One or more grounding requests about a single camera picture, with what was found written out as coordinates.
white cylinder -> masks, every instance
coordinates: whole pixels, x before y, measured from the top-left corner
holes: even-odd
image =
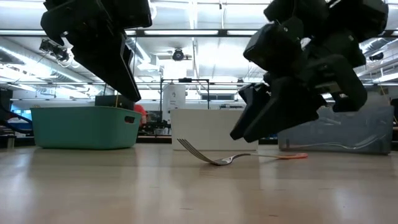
[[[171,110],[184,109],[185,85],[174,85],[173,83],[164,87],[163,90],[163,120],[170,123]]]

computer monitor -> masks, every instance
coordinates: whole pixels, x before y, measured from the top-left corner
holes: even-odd
[[[134,102],[127,99],[122,95],[108,95],[108,96],[96,96],[95,106],[116,106],[116,100],[118,101],[118,108],[124,108],[127,110],[134,109]]]

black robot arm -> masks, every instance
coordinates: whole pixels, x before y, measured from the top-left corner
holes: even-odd
[[[125,29],[152,25],[148,0],[46,0],[41,26],[73,45],[75,60],[132,101],[139,101]]]
[[[263,68],[267,83],[245,86],[247,106],[231,132],[253,142],[318,119],[331,93],[334,112],[357,111],[367,92],[353,68],[366,63],[359,43],[387,24],[382,0],[275,0],[264,10],[270,23],[255,33],[243,55]],[[311,41],[305,47],[300,41]]]

fork tines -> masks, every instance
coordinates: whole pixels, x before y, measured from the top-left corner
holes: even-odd
[[[200,153],[198,151],[198,149],[195,149],[195,147],[193,147],[187,140],[185,139],[177,139],[177,141],[179,143],[181,143],[181,145],[188,150],[191,154],[193,154],[196,158],[203,160],[205,162],[209,162],[214,164],[215,162],[212,161],[211,159],[207,158],[206,156],[204,156],[202,153]]]

basket handle hole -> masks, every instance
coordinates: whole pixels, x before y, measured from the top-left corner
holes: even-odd
[[[136,120],[136,118],[132,117],[132,116],[125,116],[124,117],[124,122],[129,123],[129,124],[133,124],[135,120]]]

